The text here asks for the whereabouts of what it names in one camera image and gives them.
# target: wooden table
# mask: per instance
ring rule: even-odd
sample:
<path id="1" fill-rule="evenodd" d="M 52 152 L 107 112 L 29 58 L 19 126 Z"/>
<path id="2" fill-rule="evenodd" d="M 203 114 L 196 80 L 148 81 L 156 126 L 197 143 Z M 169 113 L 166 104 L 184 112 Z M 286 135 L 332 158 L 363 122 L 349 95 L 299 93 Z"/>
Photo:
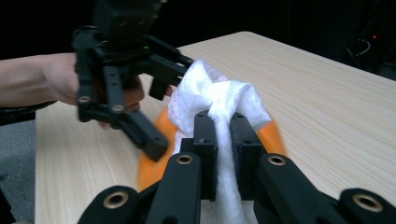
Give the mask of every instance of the wooden table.
<path id="1" fill-rule="evenodd" d="M 396 205 L 395 81 L 247 32 L 180 50 L 254 85 L 290 158 L 319 190 L 338 198 L 364 188 Z M 142 110 L 155 120 L 168 101 L 146 97 Z M 135 185 L 140 152 L 121 131 L 81 123 L 61 103 L 36 122 L 36 223 L 77 223 L 103 189 Z"/>

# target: human hand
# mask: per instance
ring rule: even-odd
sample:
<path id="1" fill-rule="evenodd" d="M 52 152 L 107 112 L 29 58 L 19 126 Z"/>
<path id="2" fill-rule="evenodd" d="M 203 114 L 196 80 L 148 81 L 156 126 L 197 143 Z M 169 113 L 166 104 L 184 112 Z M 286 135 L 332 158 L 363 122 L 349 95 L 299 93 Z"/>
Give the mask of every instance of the human hand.
<path id="1" fill-rule="evenodd" d="M 78 74 L 75 71 L 76 54 L 60 53 L 49 56 L 50 62 L 45 69 L 45 77 L 49 83 L 51 94 L 54 100 L 61 101 L 69 105 L 77 103 L 78 96 Z M 132 77 L 127 83 L 128 89 L 124 90 L 125 112 L 138 109 L 139 102 L 144 98 L 144 91 L 139 77 Z M 96 83 L 96 88 L 100 97 L 106 96 L 104 83 Z M 173 90 L 169 86 L 166 92 L 167 96 L 172 94 Z M 99 122 L 106 128 L 108 124 Z"/>

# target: human arm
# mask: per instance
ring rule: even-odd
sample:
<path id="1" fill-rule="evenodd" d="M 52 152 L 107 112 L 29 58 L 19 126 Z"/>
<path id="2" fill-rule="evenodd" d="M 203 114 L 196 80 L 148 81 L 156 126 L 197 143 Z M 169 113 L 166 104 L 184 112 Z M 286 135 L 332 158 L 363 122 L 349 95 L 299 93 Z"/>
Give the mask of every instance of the human arm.
<path id="1" fill-rule="evenodd" d="M 37 105 L 50 101 L 76 104 L 76 54 L 59 53 L 0 61 L 0 107 Z M 124 92 L 127 109 L 144 97 L 140 79 Z"/>

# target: metal screw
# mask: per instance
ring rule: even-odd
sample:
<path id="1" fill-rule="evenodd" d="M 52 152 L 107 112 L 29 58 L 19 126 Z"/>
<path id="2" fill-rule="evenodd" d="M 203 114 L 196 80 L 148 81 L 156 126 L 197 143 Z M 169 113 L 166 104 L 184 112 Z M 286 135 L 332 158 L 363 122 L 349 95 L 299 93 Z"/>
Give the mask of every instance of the metal screw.
<path id="1" fill-rule="evenodd" d="M 113 106 L 113 110 L 114 110 L 114 111 L 122 111 L 123 108 L 124 108 L 123 105 L 114 105 L 114 106 Z"/>
<path id="2" fill-rule="evenodd" d="M 109 209 L 114 209 L 123 206 L 128 201 L 128 193 L 125 191 L 116 191 L 105 197 L 103 206 Z"/>
<path id="3" fill-rule="evenodd" d="M 352 197 L 353 202 L 356 203 L 361 208 L 369 210 L 371 212 L 381 212 L 384 207 L 382 204 L 375 198 L 365 195 L 365 194 L 355 194 Z"/>
<path id="4" fill-rule="evenodd" d="M 192 163 L 193 158 L 189 155 L 181 155 L 181 156 L 177 157 L 176 161 L 179 164 L 186 165 L 186 164 Z"/>
<path id="5" fill-rule="evenodd" d="M 78 98 L 78 101 L 80 102 L 80 103 L 87 103 L 87 102 L 89 102 L 91 100 L 91 98 L 89 97 L 89 96 L 80 96 L 79 98 Z"/>
<path id="6" fill-rule="evenodd" d="M 279 156 L 270 156 L 270 157 L 268 157 L 268 161 L 271 162 L 273 165 L 285 165 L 286 164 L 286 161 Z"/>

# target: dark background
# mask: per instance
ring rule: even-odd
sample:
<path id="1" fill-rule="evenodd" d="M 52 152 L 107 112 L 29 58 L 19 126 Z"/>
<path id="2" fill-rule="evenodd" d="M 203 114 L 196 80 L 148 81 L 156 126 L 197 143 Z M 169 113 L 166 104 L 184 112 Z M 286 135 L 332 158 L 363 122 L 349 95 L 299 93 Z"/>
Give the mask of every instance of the dark background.
<path id="1" fill-rule="evenodd" d="M 71 51 L 75 28 L 92 24 L 94 2 L 2 0 L 0 59 Z M 396 62 L 395 2 L 169 0 L 150 33 L 180 47 L 250 31 L 380 74 Z"/>

